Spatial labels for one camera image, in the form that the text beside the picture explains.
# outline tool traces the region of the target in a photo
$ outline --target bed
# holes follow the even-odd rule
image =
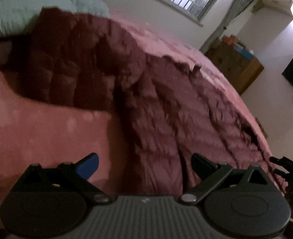
[[[200,182],[194,152],[259,164],[283,189],[254,117],[203,54],[101,1],[74,1],[38,1],[18,27],[0,26],[0,204],[29,164],[91,152],[89,181],[111,195],[179,196]]]

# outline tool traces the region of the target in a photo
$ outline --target black mount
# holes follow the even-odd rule
[[[1,205],[5,228],[24,238],[51,238],[77,227],[96,205],[117,201],[87,181],[98,162],[97,154],[90,154],[57,168],[29,166]],[[283,233],[289,204],[259,166],[238,170],[199,154],[193,154],[191,165],[202,181],[179,202],[198,207],[214,229],[232,238]]]
[[[288,171],[288,173],[286,173],[279,169],[275,169],[274,173],[281,176],[286,180],[286,182],[288,182],[288,191],[293,191],[293,161],[287,157],[283,157],[282,159],[270,157],[269,160],[274,164],[284,167],[284,169]]]

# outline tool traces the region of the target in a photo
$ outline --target wooden dresser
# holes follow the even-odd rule
[[[224,74],[239,95],[242,95],[264,70],[257,58],[249,60],[234,50],[232,45],[224,42],[216,48],[210,48],[205,56]]]

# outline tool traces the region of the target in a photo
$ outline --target pillow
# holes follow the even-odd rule
[[[101,0],[0,0],[0,37],[30,33],[43,7],[109,17]]]

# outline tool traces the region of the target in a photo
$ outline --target black lever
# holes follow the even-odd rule
[[[281,171],[279,169],[275,169],[274,173],[281,176],[288,182],[289,190],[293,190],[293,161],[288,159],[287,157],[283,157],[281,159],[278,159],[276,157],[270,157],[270,162],[277,164],[279,166],[284,167],[288,171],[288,173]]]
[[[191,158],[193,171],[202,179],[205,180],[219,169],[219,165],[214,164],[197,153],[194,153]]]

